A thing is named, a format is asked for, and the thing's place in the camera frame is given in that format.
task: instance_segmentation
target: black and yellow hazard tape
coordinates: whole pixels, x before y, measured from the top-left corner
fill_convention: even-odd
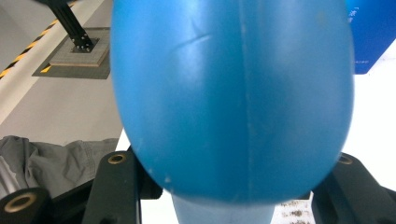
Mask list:
[[[77,0],[75,0],[75,1],[73,1],[73,2],[71,2],[70,4],[69,4],[69,6],[70,7],[72,7],[75,3],[76,3],[76,1]],[[7,66],[7,68],[6,69],[4,69],[2,72],[1,72],[1,74],[0,74],[0,79],[2,78],[2,77],[4,77],[7,73],[9,73],[9,71],[11,70],[11,68],[13,67],[13,66],[15,66],[15,64],[17,63],[17,62],[19,62],[25,55],[26,55],[26,53],[30,50],[30,49],[32,49],[34,46],[35,46],[35,44],[37,44],[37,42],[44,36],[44,35],[46,35],[47,34],[47,32],[50,30],[50,28],[52,28],[56,23],[58,22],[58,20],[54,20],[43,32],[41,32],[41,34],[22,52],[22,53],[20,53],[20,55],[18,55],[18,57],[17,58],[15,58],[14,59],[14,61],[9,65],[9,66]],[[42,73],[44,73],[44,72],[48,72],[50,70],[50,64],[48,64],[41,72]]]

